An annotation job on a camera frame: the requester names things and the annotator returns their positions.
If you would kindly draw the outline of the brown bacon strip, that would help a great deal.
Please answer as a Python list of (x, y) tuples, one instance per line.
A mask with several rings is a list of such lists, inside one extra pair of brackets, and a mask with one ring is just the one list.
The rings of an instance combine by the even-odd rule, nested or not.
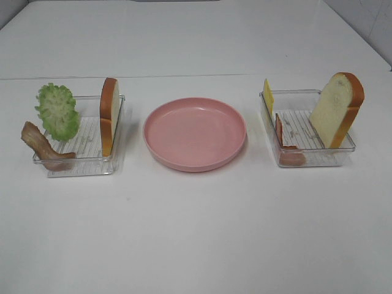
[(52, 147), (47, 138), (40, 132), (33, 123), (26, 121), (21, 131), (21, 139), (34, 150), (40, 160), (43, 160), (44, 167), (53, 172), (70, 170), (72, 162), (65, 162), (66, 159), (76, 158), (75, 153), (58, 153)]

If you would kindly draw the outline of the pink round plate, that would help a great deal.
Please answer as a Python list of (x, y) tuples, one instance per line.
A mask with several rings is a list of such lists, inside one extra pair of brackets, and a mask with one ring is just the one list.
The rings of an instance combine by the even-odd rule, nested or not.
[(229, 163), (242, 150), (246, 137), (246, 123), (238, 111), (203, 97), (163, 104), (143, 126), (153, 158), (183, 172), (206, 172)]

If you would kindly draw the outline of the bread slice from tray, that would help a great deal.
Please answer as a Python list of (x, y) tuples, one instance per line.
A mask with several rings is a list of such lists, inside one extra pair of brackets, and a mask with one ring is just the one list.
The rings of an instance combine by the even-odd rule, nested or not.
[(111, 154), (119, 115), (119, 88), (115, 78), (106, 78), (100, 97), (100, 135), (102, 156)]

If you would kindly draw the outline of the clear plastic tray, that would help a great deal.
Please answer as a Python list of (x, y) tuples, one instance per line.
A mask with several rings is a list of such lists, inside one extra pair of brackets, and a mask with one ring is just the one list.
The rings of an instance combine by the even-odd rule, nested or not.
[(269, 116), (263, 92), (259, 94), (261, 117), (278, 166), (292, 168), (278, 163), (281, 147), (275, 130), (276, 113), (282, 122), (283, 144), (297, 146), (306, 158), (306, 163), (299, 167), (338, 167), (343, 165), (350, 153), (355, 151), (355, 143), (349, 134), (345, 136), (339, 148), (324, 147), (309, 121), (320, 93), (318, 89), (274, 90), (272, 116)]
[(110, 175), (123, 162), (123, 113), (125, 96), (119, 95), (119, 115), (111, 155), (102, 155), (100, 136), (100, 96), (76, 96), (75, 109), (80, 115), (80, 127), (76, 136), (67, 142), (56, 141), (44, 133), (51, 147), (58, 153), (75, 153), (74, 159), (41, 160), (34, 154), (32, 161), (41, 165), (49, 178)]

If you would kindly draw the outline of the clear plastic tray left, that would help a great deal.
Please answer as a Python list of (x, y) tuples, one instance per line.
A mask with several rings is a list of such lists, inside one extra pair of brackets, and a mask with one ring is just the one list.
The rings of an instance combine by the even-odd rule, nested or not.
[(41, 160), (34, 154), (32, 161), (41, 165), (49, 178), (110, 175), (123, 162), (123, 113), (125, 96), (119, 95), (119, 115), (111, 155), (102, 155), (100, 136), (100, 96), (76, 96), (75, 109), (80, 115), (80, 127), (76, 136), (67, 142), (56, 141), (44, 133), (51, 147), (58, 153), (75, 153), (74, 159)]

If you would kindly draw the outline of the clear plastic tray right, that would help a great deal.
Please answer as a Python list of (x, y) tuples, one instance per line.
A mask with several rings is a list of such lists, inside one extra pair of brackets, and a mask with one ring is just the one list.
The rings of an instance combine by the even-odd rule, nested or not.
[(297, 146), (306, 158), (306, 163), (299, 167), (338, 167), (343, 165), (350, 153), (355, 151), (355, 143), (349, 134), (345, 136), (339, 148), (324, 147), (309, 121), (320, 93), (318, 89), (274, 90), (272, 116), (269, 116), (263, 92), (259, 94), (261, 117), (278, 166), (292, 168), (278, 163), (281, 147), (275, 130), (276, 113), (282, 122), (283, 144)]

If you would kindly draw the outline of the green lettuce leaf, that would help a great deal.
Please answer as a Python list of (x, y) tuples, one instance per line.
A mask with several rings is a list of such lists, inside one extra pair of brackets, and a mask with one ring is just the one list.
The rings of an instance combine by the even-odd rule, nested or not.
[(68, 141), (76, 136), (79, 113), (75, 110), (76, 100), (70, 89), (53, 83), (43, 85), (36, 96), (38, 117), (43, 128), (57, 141)]

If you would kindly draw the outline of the yellow cheese slice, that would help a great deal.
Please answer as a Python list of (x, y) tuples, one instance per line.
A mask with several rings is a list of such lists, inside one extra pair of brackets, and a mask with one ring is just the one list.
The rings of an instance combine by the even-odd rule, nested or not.
[(265, 101), (269, 116), (272, 116), (273, 115), (274, 96), (273, 96), (273, 92), (270, 88), (269, 81), (267, 79), (264, 80), (263, 96), (264, 96), (264, 101)]

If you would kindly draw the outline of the bread slice in right tray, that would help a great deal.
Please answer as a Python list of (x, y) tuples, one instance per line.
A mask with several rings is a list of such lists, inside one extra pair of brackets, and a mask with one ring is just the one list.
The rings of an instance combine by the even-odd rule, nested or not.
[(339, 148), (364, 101), (359, 79), (349, 72), (334, 74), (323, 88), (309, 121), (325, 148)]

